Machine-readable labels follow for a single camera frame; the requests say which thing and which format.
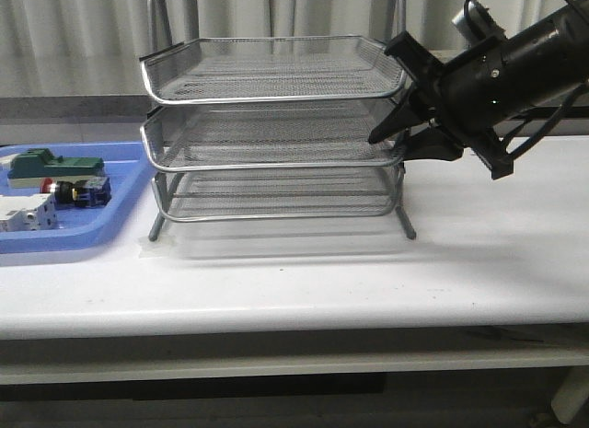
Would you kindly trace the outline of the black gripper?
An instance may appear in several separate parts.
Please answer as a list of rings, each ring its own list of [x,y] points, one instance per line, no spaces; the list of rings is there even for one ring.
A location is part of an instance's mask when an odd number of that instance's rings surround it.
[[[514,172],[514,159],[492,127],[509,117],[491,71],[501,67],[505,38],[489,36],[444,64],[407,31],[394,37],[385,55],[402,66],[412,84],[368,136],[378,144],[404,130],[430,125],[405,140],[404,160],[455,161],[474,151],[493,179]]]

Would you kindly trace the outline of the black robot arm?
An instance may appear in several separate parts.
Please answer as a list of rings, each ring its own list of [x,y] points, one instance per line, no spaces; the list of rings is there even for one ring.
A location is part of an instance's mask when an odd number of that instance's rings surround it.
[[[483,6],[468,0],[457,26],[471,46],[447,63],[407,31],[399,33],[385,54],[407,72],[410,89],[370,133],[369,143],[394,137],[405,160],[454,161],[469,148],[493,179],[512,174],[514,161],[588,90],[588,0],[565,2],[508,38]],[[519,131],[499,137],[494,126],[558,96],[565,99],[546,123],[509,151]]]

